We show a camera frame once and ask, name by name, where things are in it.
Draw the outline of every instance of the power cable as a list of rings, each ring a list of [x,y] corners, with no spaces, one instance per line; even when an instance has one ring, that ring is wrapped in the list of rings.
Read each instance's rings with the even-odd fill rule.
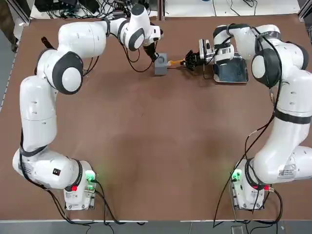
[[[119,40],[119,38],[118,38],[115,34],[111,33],[111,35],[113,35],[115,38],[117,38],[117,40]],[[121,46],[122,46],[122,48],[123,48],[123,51],[124,51],[124,53],[125,53],[125,55],[126,55],[126,57],[127,57],[127,60],[128,60],[128,62],[129,62],[129,64],[130,64],[131,68],[132,68],[134,71],[139,72],[139,73],[146,72],[146,71],[152,66],[153,61],[151,61],[150,65],[149,65],[147,68],[145,68],[145,69],[143,69],[143,70],[137,70],[137,69],[132,65],[132,63],[137,62],[137,61],[139,60],[140,54],[139,54],[138,58],[137,58],[135,61],[131,61],[131,59],[129,58],[128,49],[125,48],[125,46],[124,46],[121,42],[119,42],[119,43],[121,44]]]
[[[273,224],[271,224],[270,226],[264,226],[264,227],[255,227],[255,228],[253,228],[251,231],[250,231],[250,233],[249,234],[252,234],[252,232],[253,232],[253,230],[255,230],[255,229],[258,229],[258,228],[269,228],[269,227],[271,227],[271,226],[273,226]]]
[[[89,73],[94,69],[94,67],[96,66],[96,64],[97,64],[97,62],[98,62],[98,58],[99,58],[99,56],[97,56],[96,61],[94,62],[93,66],[90,68],[91,62],[92,62],[92,60],[93,60],[93,59],[91,59],[90,64],[89,64],[89,67],[88,67],[86,73],[83,74],[83,77],[85,77],[87,74],[89,74]]]
[[[103,199],[103,202],[104,202],[104,211],[105,211],[105,208],[107,207],[109,214],[111,215],[113,221],[114,221],[116,224],[118,224],[118,225],[126,224],[126,222],[120,222],[120,221],[118,221],[118,220],[115,218],[115,216],[113,215],[112,210],[111,210],[111,208],[109,207],[109,205],[108,205],[108,203],[107,203],[107,201],[106,201],[106,199],[105,199],[105,193],[104,193],[104,189],[103,189],[101,183],[98,182],[97,180],[91,180],[91,182],[94,182],[94,183],[96,183],[96,184],[98,184],[98,185],[100,186],[100,189],[101,189],[101,192],[102,192],[102,193],[100,193],[98,190],[96,190],[96,194],[99,195],[99,196]],[[137,222],[137,224],[140,225],[140,226],[145,225],[145,223],[139,223],[139,222]]]
[[[214,7],[214,16],[216,16],[216,12],[215,12],[215,1],[213,0],[213,7]]]

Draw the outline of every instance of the green indicator light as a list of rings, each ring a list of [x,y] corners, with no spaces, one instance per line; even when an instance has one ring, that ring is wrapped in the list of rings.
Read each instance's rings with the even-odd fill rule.
[[[242,175],[242,170],[241,170],[241,169],[236,169],[236,170],[232,173],[232,180],[234,180],[234,181],[239,181],[241,175]]]
[[[91,171],[91,170],[86,171],[86,179],[88,181],[91,181],[91,180],[95,179],[94,171]]]

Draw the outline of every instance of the floor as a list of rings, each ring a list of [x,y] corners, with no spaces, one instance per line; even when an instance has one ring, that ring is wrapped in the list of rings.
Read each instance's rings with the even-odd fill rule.
[[[12,62],[15,54],[11,51],[11,44],[0,31],[0,111],[2,106],[2,97],[4,96],[8,78],[12,68]]]
[[[298,0],[301,6],[305,0]],[[312,25],[312,16],[306,19],[306,25]],[[0,103],[5,92],[8,77],[12,68],[12,62],[15,54],[11,52],[10,43],[6,40],[4,34],[0,31]],[[225,222],[215,229],[212,229],[211,222],[149,222],[144,226],[139,226],[135,223],[129,223],[121,226],[112,225],[114,234],[230,234],[232,226],[241,226],[233,222]],[[244,234],[250,233],[253,227],[261,226],[258,223],[251,222],[248,224],[248,231],[245,225],[242,225]],[[87,227],[71,225],[66,222],[9,222],[0,221],[0,234],[85,234]],[[278,224],[279,234],[307,234],[312,229],[312,221],[281,221]],[[113,234],[112,230],[103,224],[94,224],[88,231],[88,234]],[[276,226],[267,229],[256,229],[253,234],[275,234]]]

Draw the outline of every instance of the cable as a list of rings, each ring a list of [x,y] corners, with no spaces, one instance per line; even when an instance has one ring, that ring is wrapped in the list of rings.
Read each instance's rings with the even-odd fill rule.
[[[230,9],[232,10],[232,11],[234,11],[238,16],[240,16],[240,14],[238,14],[233,8],[232,8],[232,6],[233,6],[233,0],[231,0],[231,6],[230,6]]]
[[[95,65],[96,65],[97,62],[98,62],[98,58],[99,58],[99,56],[97,56],[97,59],[96,59],[96,61],[94,62],[93,66],[92,66],[90,69],[88,68],[87,72],[83,75],[83,77],[86,76],[87,74],[89,74],[89,73],[93,70],[93,68],[95,67]]]
[[[134,61],[132,61],[132,60],[130,59],[130,57],[129,57],[129,51],[128,51],[128,49],[127,49],[127,55],[128,55],[128,57],[129,57],[129,61],[130,61],[130,62],[135,63],[135,62],[137,62],[137,61],[138,61],[138,59],[140,58],[140,50],[137,50],[137,51],[138,51],[138,56],[137,56],[137,59],[136,59],[136,60],[134,60]]]
[[[279,209],[279,214],[278,217],[276,218],[276,220],[274,221],[261,221],[261,220],[257,220],[256,222],[258,223],[262,223],[262,224],[277,224],[279,222],[279,220],[282,217],[283,214],[283,199],[281,197],[281,195],[278,193],[278,191],[276,191],[276,189],[274,189],[274,193],[277,195],[278,199],[279,199],[279,205],[280,205],[280,209]]]
[[[273,224],[271,224],[270,226],[265,226],[265,227],[255,227],[255,228],[253,228],[253,229],[250,231],[249,234],[252,234],[253,230],[255,230],[255,229],[258,229],[258,228],[269,228],[269,227],[271,227],[271,226],[273,226]]]
[[[115,34],[111,33],[111,35],[113,35],[115,38],[117,38],[117,40],[119,40],[119,38],[118,38]],[[137,69],[132,65],[132,61],[130,60],[129,55],[128,55],[128,52],[127,52],[128,50],[125,48],[125,46],[124,46],[121,42],[119,42],[119,43],[121,44],[121,46],[122,46],[122,48],[123,48],[123,51],[125,52],[125,55],[126,55],[126,57],[127,57],[127,60],[128,60],[130,66],[131,66],[131,68],[132,68],[133,70],[135,70],[136,72],[142,73],[142,72],[146,72],[148,69],[150,69],[150,67],[151,67],[152,64],[153,64],[153,61],[151,61],[150,65],[149,65],[147,68],[145,68],[144,70],[142,70],[142,71],[137,70]]]
[[[245,223],[245,227],[246,227],[247,234],[250,234],[247,228],[247,223]]]
[[[258,1],[257,0],[243,0],[247,5],[249,5],[251,8],[254,7],[254,3],[255,3],[255,7],[254,7],[254,12],[253,12],[253,15],[255,16],[255,10],[258,6]]]
[[[216,12],[215,12],[215,1],[213,0],[213,7],[214,7],[214,16],[216,16]]]

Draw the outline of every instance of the black cable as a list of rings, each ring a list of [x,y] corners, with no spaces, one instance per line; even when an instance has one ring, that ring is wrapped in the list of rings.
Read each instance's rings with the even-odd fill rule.
[[[255,228],[253,228],[253,229],[250,231],[250,233],[249,233],[249,234],[252,234],[253,230],[255,230],[255,229],[258,229],[258,228],[269,228],[269,227],[271,227],[271,226],[273,226],[273,224],[271,224],[270,226],[255,227]]]
[[[247,223],[245,223],[245,227],[246,227],[247,234],[250,234],[249,231],[248,231],[248,228],[247,228]]]
[[[93,68],[95,67],[95,65],[96,65],[97,62],[98,62],[98,58],[99,58],[99,56],[97,56],[97,59],[96,59],[96,61],[94,62],[93,66],[92,66],[90,69],[88,69],[88,71],[83,75],[83,77],[86,76],[87,74],[89,74],[89,73],[93,70]]]
[[[98,181],[96,181],[96,183],[100,186],[101,190],[103,191],[103,187],[101,186],[101,184],[100,184]],[[110,215],[111,215],[113,221],[114,221],[116,224],[118,224],[118,225],[125,224],[126,222],[119,222],[118,220],[116,220],[116,218],[115,218],[115,216],[113,215],[112,210],[111,210],[111,208],[109,207],[109,205],[108,205],[108,203],[107,203],[105,197],[104,197],[99,191],[97,191],[97,190],[96,190],[96,193],[97,193],[98,195],[100,195],[100,197],[103,199],[104,204],[105,204],[105,206],[107,207],[108,212],[110,213]]]
[[[240,16],[240,14],[238,14],[233,8],[232,8],[232,6],[233,6],[233,0],[231,0],[231,6],[230,6],[230,9],[232,10],[232,11],[234,11],[238,16]]]
[[[136,59],[136,60],[134,60],[134,61],[132,61],[132,60],[130,59],[130,57],[129,57],[129,51],[128,51],[128,49],[127,49],[127,55],[128,55],[128,57],[129,57],[130,62],[135,63],[135,62],[137,62],[137,61],[138,61],[138,59],[140,58],[140,50],[137,50],[137,51],[138,51],[138,56],[137,56],[137,59]]]
[[[216,12],[215,12],[215,1],[213,0],[213,7],[214,7],[214,16],[216,16]]]
[[[88,69],[87,69],[87,71],[86,71],[86,72],[88,72],[88,71],[90,70],[90,67],[91,67],[92,61],[93,61],[93,58],[91,58],[90,63],[89,63],[89,67],[88,67]]]
[[[276,191],[276,189],[274,189],[274,193],[277,195],[277,197],[279,199],[280,209],[279,209],[278,217],[274,221],[261,221],[261,220],[257,220],[256,222],[262,223],[262,224],[272,224],[273,225],[273,224],[277,224],[280,221],[280,219],[282,217],[282,214],[283,214],[283,199],[282,199],[281,195],[278,193],[278,191]]]
[[[258,1],[257,0],[243,0],[247,5],[249,5],[251,8],[254,7],[254,3],[255,3],[255,7],[254,7],[254,12],[253,15],[255,16],[255,10],[258,6]]]
[[[111,35],[113,35],[115,38],[117,38],[117,40],[119,40],[119,38],[118,38],[115,34],[111,33]],[[153,64],[153,61],[151,61],[150,65],[149,65],[147,68],[145,68],[144,70],[142,70],[142,71],[137,70],[137,69],[132,65],[132,62],[131,62],[131,60],[130,60],[130,58],[129,58],[129,55],[128,55],[128,53],[127,53],[127,50],[126,50],[125,46],[124,46],[121,42],[119,42],[119,43],[121,44],[121,46],[122,46],[122,48],[123,48],[123,51],[125,52],[125,55],[126,55],[126,57],[127,57],[127,60],[128,60],[130,66],[131,66],[131,68],[132,68],[133,70],[135,70],[136,72],[142,73],[142,72],[146,72],[148,69],[150,69],[150,67],[151,67],[152,64]]]
[[[220,224],[222,224],[222,223],[224,223],[224,221],[221,221],[221,222],[217,223],[216,225],[215,225],[215,223],[214,223],[213,228],[215,228],[216,226],[218,226],[218,225],[220,225]]]

